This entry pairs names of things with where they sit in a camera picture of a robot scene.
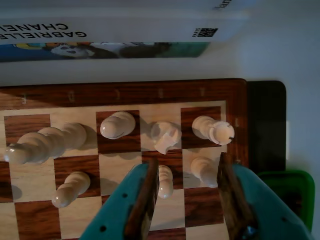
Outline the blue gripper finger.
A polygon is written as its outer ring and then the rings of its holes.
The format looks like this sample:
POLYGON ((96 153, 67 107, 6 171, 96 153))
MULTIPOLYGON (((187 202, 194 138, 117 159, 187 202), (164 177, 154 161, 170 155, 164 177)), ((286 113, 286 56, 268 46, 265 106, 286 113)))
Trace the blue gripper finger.
POLYGON ((159 161, 134 166, 101 206, 81 240, 146 240, 159 191, 159 161))
POLYGON ((311 240, 303 221, 250 169, 221 153, 217 184, 231 240, 311 240))

